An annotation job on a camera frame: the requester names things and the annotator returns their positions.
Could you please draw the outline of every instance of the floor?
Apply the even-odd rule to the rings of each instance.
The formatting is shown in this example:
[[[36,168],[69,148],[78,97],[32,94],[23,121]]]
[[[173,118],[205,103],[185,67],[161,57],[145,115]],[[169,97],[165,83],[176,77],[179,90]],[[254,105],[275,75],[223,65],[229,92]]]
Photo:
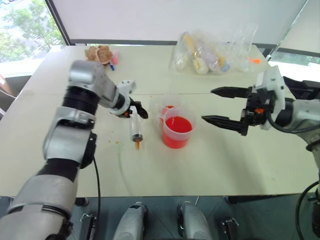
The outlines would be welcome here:
[[[226,240],[221,221],[234,217],[238,223],[238,240],[299,240],[294,221],[298,195],[277,196],[263,200],[228,204],[223,197],[201,196],[197,206],[207,218],[214,240]],[[112,240],[117,224],[127,208],[137,201],[149,209],[148,227],[144,239],[181,238],[177,231],[177,205],[183,201],[196,202],[197,197],[103,197],[101,199],[99,240]],[[0,217],[10,203],[8,197],[0,199]],[[301,205],[301,229],[306,240],[317,240],[311,227],[311,202]],[[72,214],[73,233],[68,240],[78,240],[83,213],[95,215],[97,198],[89,198],[87,207],[75,207]]]

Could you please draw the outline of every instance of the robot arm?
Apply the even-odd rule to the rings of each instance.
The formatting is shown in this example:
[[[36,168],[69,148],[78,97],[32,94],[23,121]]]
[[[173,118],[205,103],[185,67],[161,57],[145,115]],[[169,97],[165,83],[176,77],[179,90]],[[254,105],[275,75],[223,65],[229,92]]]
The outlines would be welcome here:
[[[0,240],[64,240],[72,230],[70,222],[77,195],[78,172],[94,157],[97,135],[92,133],[98,103],[118,117],[129,118],[135,106],[142,118],[148,113],[129,94],[134,82],[115,84],[104,66],[76,61],[62,106],[43,145],[43,168],[31,177],[0,220]]]
[[[296,100],[285,98],[285,84]],[[247,98],[247,102],[240,121],[216,115],[202,116],[205,121],[243,136],[247,135],[249,126],[256,125],[264,130],[272,126],[284,133],[295,134],[306,141],[306,149],[313,153],[320,177],[320,83],[282,78],[278,67],[274,66],[261,73],[254,86],[219,87],[211,92],[226,98]],[[313,232],[320,237],[319,194],[313,214]]]

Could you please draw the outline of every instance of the clear plastic bag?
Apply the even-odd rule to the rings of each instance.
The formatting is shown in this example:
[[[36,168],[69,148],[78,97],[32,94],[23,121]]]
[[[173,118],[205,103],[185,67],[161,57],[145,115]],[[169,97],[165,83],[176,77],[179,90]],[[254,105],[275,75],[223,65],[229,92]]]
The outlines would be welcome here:
[[[233,28],[214,35],[201,30],[182,33],[174,48],[171,66],[180,72],[194,69],[200,75],[223,74],[230,69],[251,71],[248,52],[258,25],[249,23]]]

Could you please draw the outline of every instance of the orange syringe tip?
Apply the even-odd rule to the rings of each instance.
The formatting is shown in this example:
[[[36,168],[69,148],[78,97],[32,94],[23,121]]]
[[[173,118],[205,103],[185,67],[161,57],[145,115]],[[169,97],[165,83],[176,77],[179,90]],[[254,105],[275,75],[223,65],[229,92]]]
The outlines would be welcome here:
[[[255,63],[255,64],[259,64],[259,63],[261,63],[261,60],[259,58],[250,58],[250,62]]]

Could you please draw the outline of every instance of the plastic measuring jug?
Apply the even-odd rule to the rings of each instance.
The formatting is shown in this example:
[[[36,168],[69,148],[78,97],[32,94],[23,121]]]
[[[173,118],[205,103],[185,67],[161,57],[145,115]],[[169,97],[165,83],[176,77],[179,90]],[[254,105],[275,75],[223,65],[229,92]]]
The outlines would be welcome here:
[[[172,149],[187,145],[196,125],[193,113],[185,107],[169,108],[163,116],[162,140]]]

